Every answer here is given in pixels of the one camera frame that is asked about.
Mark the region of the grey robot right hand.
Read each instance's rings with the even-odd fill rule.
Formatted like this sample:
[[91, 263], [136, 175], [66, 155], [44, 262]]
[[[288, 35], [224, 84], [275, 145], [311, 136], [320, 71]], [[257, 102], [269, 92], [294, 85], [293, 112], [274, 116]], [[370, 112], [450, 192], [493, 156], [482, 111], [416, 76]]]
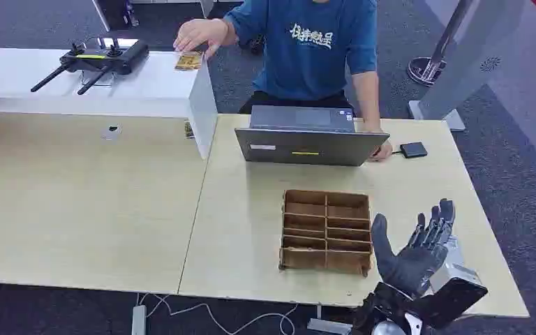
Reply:
[[406, 245], [394, 253], [387, 236], [387, 218], [376, 214], [371, 226], [373, 251], [382, 281], [416, 299], [424, 295], [429, 279], [444, 263], [447, 240], [452, 233], [456, 208], [443, 198], [431, 208], [429, 218], [420, 213]]

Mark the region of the person's right hand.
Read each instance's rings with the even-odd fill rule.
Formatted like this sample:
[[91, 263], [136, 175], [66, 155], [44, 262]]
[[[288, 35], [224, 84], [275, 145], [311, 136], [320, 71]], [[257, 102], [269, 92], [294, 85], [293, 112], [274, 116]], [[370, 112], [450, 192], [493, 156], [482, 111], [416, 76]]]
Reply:
[[233, 42], [232, 27], [222, 19], [194, 19], [182, 24], [173, 48], [177, 52], [190, 52], [206, 43], [204, 56], [208, 59], [223, 45]]

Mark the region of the person's left hand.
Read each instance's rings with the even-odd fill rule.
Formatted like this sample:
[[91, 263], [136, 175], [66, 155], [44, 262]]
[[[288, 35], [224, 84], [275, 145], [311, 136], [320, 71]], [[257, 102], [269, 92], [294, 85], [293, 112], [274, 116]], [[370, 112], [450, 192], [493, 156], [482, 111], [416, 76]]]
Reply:
[[386, 140], [383, 142], [368, 158], [368, 161], [378, 162], [383, 161], [391, 156], [393, 152], [393, 146]]

